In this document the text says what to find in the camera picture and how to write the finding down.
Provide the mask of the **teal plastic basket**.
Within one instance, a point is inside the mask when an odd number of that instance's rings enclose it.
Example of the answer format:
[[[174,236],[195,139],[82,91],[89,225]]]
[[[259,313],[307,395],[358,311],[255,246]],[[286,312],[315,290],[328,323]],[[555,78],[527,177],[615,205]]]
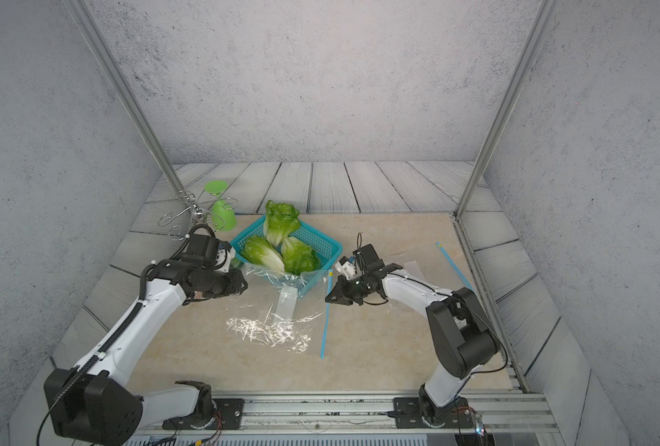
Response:
[[[266,215],[232,241],[240,262],[254,265],[272,284],[298,290],[305,297],[339,260],[341,243],[299,217]]]

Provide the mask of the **clear zipper bag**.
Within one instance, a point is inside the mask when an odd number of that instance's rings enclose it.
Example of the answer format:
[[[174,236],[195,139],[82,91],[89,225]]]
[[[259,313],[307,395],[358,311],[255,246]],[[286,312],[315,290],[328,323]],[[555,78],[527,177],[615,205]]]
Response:
[[[328,269],[292,275],[259,265],[240,268],[248,288],[231,298],[227,334],[242,341],[324,358],[335,284]]]

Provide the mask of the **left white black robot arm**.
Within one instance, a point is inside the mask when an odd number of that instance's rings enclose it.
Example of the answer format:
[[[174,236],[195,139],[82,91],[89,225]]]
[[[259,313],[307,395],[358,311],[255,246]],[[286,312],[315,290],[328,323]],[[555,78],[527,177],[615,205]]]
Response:
[[[213,429],[222,418],[211,386],[193,380],[136,395],[127,387],[142,354],[181,307],[229,295],[248,284],[231,265],[233,246],[207,225],[196,225],[169,258],[140,273],[138,298],[111,331],[70,369],[55,369],[44,383],[49,406],[42,422],[61,438],[94,445],[122,445],[141,427],[166,422],[170,429]]]

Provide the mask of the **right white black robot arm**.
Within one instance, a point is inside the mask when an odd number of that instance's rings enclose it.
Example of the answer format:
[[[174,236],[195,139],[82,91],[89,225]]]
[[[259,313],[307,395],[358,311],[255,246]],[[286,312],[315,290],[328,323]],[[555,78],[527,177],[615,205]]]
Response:
[[[339,277],[326,303],[362,306],[367,297],[376,294],[384,303],[396,301],[417,311],[428,322],[438,365],[420,386],[412,407],[397,401],[391,414],[397,425],[463,427],[471,419],[471,410],[461,397],[462,390],[471,377],[484,372],[482,367],[495,355],[504,352],[474,291],[429,284],[402,265],[383,262],[372,245],[358,248],[350,258],[343,256],[335,269]]]

